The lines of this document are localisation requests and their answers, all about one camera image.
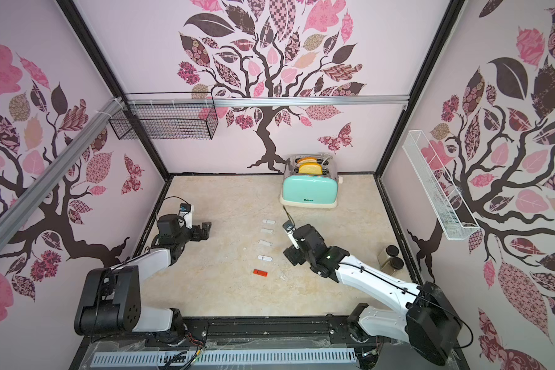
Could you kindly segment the mint green toaster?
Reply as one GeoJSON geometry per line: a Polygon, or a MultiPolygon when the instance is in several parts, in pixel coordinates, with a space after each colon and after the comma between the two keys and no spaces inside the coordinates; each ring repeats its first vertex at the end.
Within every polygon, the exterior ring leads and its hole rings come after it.
{"type": "Polygon", "coordinates": [[[280,203],[299,208],[332,209],[338,205],[339,172],[328,154],[296,154],[287,159],[280,203]],[[299,174],[298,166],[317,162],[326,170],[322,176],[299,174]]]}

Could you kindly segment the red usb drive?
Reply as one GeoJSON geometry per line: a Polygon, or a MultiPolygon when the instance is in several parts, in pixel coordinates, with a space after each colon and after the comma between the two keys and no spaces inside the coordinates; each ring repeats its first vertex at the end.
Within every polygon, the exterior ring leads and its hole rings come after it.
{"type": "Polygon", "coordinates": [[[268,273],[266,271],[254,269],[253,273],[258,275],[258,276],[268,277],[268,273]]]}

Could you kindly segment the black right corner post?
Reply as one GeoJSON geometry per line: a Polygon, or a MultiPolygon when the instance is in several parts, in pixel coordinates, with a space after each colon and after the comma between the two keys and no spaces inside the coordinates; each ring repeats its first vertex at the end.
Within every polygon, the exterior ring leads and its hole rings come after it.
{"type": "Polygon", "coordinates": [[[439,27],[436,30],[433,41],[425,55],[422,66],[419,69],[419,73],[410,90],[408,103],[406,108],[402,110],[399,119],[395,125],[393,133],[391,134],[388,143],[386,145],[384,154],[379,162],[374,173],[374,178],[379,180],[383,177],[385,169],[387,168],[393,154],[401,140],[401,136],[405,131],[409,123],[409,119],[416,109],[419,98],[421,97],[424,89],[426,88],[426,83],[429,81],[430,75],[432,74],[436,62],[438,61],[444,46],[450,38],[450,34],[453,31],[454,26],[459,21],[459,16],[463,10],[463,7],[467,1],[465,0],[452,0],[449,2],[444,15],[439,23],[439,27]]]}

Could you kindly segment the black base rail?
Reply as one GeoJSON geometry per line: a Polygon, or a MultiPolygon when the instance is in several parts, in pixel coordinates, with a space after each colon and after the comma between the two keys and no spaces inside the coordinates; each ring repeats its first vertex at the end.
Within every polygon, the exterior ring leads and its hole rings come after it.
{"type": "Polygon", "coordinates": [[[275,318],[187,318],[187,337],[176,345],[165,345],[149,335],[125,334],[101,340],[83,339],[71,369],[434,369],[409,344],[393,339],[352,339],[344,316],[300,316],[275,318]],[[354,364],[298,365],[194,365],[191,359],[179,367],[169,360],[158,368],[90,368],[95,352],[143,352],[194,350],[245,350],[282,348],[351,348],[354,364]]]}

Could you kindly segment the aluminium rail back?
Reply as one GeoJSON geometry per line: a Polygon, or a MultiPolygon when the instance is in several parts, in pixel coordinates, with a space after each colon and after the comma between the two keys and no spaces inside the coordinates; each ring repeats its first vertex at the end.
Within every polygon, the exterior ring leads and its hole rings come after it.
{"type": "Polygon", "coordinates": [[[205,99],[157,99],[128,100],[129,105],[203,104],[216,107],[253,107],[253,106],[351,106],[351,105],[402,105],[409,102],[409,96],[377,95],[349,97],[258,97],[258,98],[205,98],[205,99]]]}

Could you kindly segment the toast slice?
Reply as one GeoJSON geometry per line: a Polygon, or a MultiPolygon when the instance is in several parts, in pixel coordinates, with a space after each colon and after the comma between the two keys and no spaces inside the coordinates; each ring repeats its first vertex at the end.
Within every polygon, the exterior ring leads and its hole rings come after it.
{"type": "Polygon", "coordinates": [[[326,170],[317,162],[306,162],[298,166],[299,174],[322,176],[327,174],[326,170]]]}

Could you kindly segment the black corner frame post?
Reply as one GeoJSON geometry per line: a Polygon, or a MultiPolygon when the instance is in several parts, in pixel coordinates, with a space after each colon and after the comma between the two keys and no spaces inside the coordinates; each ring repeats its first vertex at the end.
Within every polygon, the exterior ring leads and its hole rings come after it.
{"type": "Polygon", "coordinates": [[[155,149],[152,140],[146,134],[146,131],[142,125],[140,119],[131,111],[129,106],[129,101],[127,96],[120,85],[115,73],[113,72],[111,66],[106,60],[105,55],[101,51],[94,39],[92,33],[90,32],[88,25],[86,24],[84,18],[81,16],[80,11],[76,7],[74,1],[69,0],[56,0],[56,4],[60,7],[63,15],[68,21],[72,30],[75,32],[77,38],[80,40],[83,48],[92,60],[92,63],[97,68],[98,73],[102,77],[104,83],[106,84],[109,91],[112,93],[114,98],[120,98],[123,107],[123,112],[126,116],[126,120],[131,126],[131,129],[137,134],[137,138],[145,149],[146,153],[154,163],[155,168],[157,168],[160,176],[163,180],[168,181],[171,178],[171,174],[163,163],[160,154],[155,149]]]}

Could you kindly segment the aluminium rail left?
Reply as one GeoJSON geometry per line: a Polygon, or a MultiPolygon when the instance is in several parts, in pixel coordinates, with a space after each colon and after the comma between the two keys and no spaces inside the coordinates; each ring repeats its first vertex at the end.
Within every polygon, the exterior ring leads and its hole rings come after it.
{"type": "Polygon", "coordinates": [[[63,179],[64,175],[82,152],[97,138],[108,124],[109,117],[122,108],[122,99],[113,98],[106,106],[97,111],[89,126],[67,146],[60,155],[47,166],[41,176],[23,192],[12,208],[0,217],[0,251],[9,243],[15,233],[21,229],[35,209],[46,199],[47,194],[63,179]]]}

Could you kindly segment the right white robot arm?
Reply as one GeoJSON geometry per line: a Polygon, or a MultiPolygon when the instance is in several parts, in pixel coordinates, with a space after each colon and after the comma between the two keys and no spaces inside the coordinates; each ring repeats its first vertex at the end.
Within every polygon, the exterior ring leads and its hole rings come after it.
{"type": "Polygon", "coordinates": [[[308,263],[321,278],[364,292],[386,306],[380,310],[359,304],[348,316],[351,337],[357,342],[384,337],[410,344],[428,362],[444,366],[459,347],[464,327],[441,288],[432,282],[417,285],[404,282],[361,262],[343,248],[327,246],[309,225],[283,224],[291,246],[284,251],[292,265],[308,263]]]}

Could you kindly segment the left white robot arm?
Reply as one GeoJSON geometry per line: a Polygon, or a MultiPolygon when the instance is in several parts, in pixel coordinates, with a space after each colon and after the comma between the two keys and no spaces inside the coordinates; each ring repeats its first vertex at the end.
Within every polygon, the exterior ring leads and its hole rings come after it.
{"type": "Polygon", "coordinates": [[[192,223],[190,212],[165,214],[157,220],[158,234],[139,257],[111,268],[90,271],[74,318],[74,331],[92,340],[140,334],[165,345],[176,345],[187,335],[177,308],[154,308],[143,303],[142,284],[176,262],[189,242],[206,241],[212,223],[192,223]]]}

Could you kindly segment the aluminium rail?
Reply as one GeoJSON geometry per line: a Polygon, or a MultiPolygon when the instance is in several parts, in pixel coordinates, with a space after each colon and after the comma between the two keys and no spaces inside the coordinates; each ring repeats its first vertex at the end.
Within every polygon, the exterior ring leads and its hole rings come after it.
{"type": "Polygon", "coordinates": [[[23,192],[12,208],[0,217],[0,251],[9,243],[15,233],[21,229],[35,209],[46,199],[47,194],[63,179],[64,175],[82,152],[97,138],[108,124],[109,117],[122,108],[122,99],[113,98],[106,106],[97,111],[89,126],[67,146],[60,155],[47,166],[41,176],[23,192]]]}
{"type": "Polygon", "coordinates": [[[157,99],[128,100],[129,105],[203,104],[216,107],[253,107],[253,106],[351,106],[351,105],[402,105],[409,102],[409,96],[377,95],[349,97],[258,97],[258,98],[205,98],[205,99],[157,99]]]}

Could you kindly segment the glass jar black lid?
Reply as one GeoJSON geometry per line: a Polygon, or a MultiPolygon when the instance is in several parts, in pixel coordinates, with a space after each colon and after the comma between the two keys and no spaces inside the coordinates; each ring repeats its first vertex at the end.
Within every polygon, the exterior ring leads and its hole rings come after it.
{"type": "Polygon", "coordinates": [[[405,262],[400,257],[390,258],[381,268],[381,272],[389,276],[396,276],[405,268],[405,262]]]}
{"type": "Polygon", "coordinates": [[[378,255],[380,268],[383,268],[391,259],[399,256],[399,248],[396,245],[389,245],[382,249],[378,255]]]}

